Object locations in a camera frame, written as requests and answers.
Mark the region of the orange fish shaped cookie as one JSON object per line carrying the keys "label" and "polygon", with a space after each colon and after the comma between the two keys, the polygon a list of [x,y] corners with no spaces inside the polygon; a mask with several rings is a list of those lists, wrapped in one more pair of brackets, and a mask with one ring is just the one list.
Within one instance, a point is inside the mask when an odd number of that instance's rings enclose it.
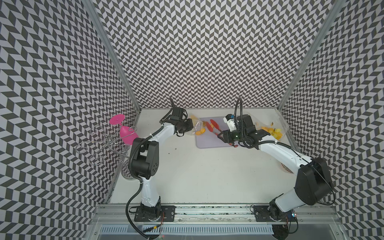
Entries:
{"label": "orange fish shaped cookie", "polygon": [[199,131],[196,131],[195,134],[196,134],[197,136],[200,136],[200,135],[204,134],[205,131],[206,131],[206,129],[205,129],[205,128],[202,128],[202,129],[200,129]]}

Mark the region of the duck print resealable bag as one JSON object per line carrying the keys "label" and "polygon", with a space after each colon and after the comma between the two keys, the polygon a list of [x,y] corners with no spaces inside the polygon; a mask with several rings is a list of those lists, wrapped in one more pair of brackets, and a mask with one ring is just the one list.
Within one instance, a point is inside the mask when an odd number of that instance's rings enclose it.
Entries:
{"label": "duck print resealable bag", "polygon": [[280,142],[288,141],[288,126],[279,120],[272,120],[265,123],[259,123],[258,127],[267,131],[272,137]]}

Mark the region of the red metal tongs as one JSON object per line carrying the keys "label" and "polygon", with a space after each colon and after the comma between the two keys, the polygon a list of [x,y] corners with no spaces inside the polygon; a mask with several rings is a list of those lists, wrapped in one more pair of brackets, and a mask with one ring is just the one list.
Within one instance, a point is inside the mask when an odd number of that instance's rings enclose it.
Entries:
{"label": "red metal tongs", "polygon": [[209,122],[207,121],[203,121],[203,125],[205,125],[205,127],[213,134],[215,134],[217,136],[217,138],[219,140],[221,140],[223,143],[231,146],[231,147],[234,147],[234,148],[237,148],[238,145],[234,144],[234,143],[229,143],[227,140],[224,139],[224,135],[222,134],[222,131],[219,127],[219,125],[214,121],[214,120],[210,120]]}

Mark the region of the lavender plastic tray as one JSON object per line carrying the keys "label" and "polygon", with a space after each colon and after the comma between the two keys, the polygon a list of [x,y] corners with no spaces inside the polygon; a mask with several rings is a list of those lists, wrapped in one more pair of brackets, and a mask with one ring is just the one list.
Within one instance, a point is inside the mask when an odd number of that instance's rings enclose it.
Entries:
{"label": "lavender plastic tray", "polygon": [[[210,123],[210,120],[214,120],[220,127],[222,131],[228,130],[228,125],[224,122],[225,116],[219,117],[207,117],[201,118],[201,121]],[[200,136],[196,136],[196,145],[199,149],[208,149],[208,148],[229,148],[229,144],[224,143],[220,140],[216,134],[211,133],[207,128],[206,132]]]}

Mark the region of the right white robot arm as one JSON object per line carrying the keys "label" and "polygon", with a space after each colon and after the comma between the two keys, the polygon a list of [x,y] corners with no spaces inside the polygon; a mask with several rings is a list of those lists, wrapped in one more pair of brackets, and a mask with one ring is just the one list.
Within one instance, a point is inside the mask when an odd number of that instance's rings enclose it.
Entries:
{"label": "right white robot arm", "polygon": [[223,118],[228,130],[220,131],[218,138],[231,146],[240,145],[269,154],[287,167],[295,176],[295,186],[270,201],[266,210],[269,219],[279,222],[293,209],[313,206],[329,194],[334,186],[327,162],[321,157],[311,158],[278,140],[281,133],[267,127],[256,128],[251,116],[228,114]]}

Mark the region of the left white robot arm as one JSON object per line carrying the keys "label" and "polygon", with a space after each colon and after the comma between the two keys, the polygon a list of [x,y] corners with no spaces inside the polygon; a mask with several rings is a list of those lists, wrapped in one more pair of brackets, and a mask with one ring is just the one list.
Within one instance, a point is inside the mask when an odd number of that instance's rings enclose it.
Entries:
{"label": "left white robot arm", "polygon": [[139,194],[142,195],[137,213],[149,221],[156,221],[161,217],[161,197],[152,183],[152,177],[157,173],[160,165],[160,146],[168,138],[177,135],[184,136],[193,129],[193,121],[188,118],[186,109],[171,107],[160,121],[160,128],[146,138],[133,141],[128,168],[131,176],[140,182]]}

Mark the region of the pink plastic wine glass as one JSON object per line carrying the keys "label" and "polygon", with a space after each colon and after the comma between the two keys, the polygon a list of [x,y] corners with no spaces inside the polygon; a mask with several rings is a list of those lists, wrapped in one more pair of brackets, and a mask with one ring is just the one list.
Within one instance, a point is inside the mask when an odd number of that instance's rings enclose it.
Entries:
{"label": "pink plastic wine glass", "polygon": [[124,126],[123,122],[125,120],[125,115],[123,114],[118,114],[113,116],[109,123],[111,125],[119,125],[120,126],[120,131],[119,131],[119,137],[123,141],[125,145],[132,146],[133,142],[135,139],[137,139],[139,136],[137,134],[137,127],[128,127]]}

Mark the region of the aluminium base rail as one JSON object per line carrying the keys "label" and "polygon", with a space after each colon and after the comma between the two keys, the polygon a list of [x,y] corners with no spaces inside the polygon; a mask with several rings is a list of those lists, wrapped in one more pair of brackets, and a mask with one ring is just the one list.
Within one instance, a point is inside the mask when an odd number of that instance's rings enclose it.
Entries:
{"label": "aluminium base rail", "polygon": [[349,236],[335,210],[315,205],[289,211],[280,221],[273,221],[263,204],[167,204],[157,221],[144,220],[131,209],[131,226],[123,204],[101,205],[84,236],[85,240],[107,237],[142,239],[136,232],[159,240],[199,239],[201,237],[254,237],[286,240],[348,240]]}

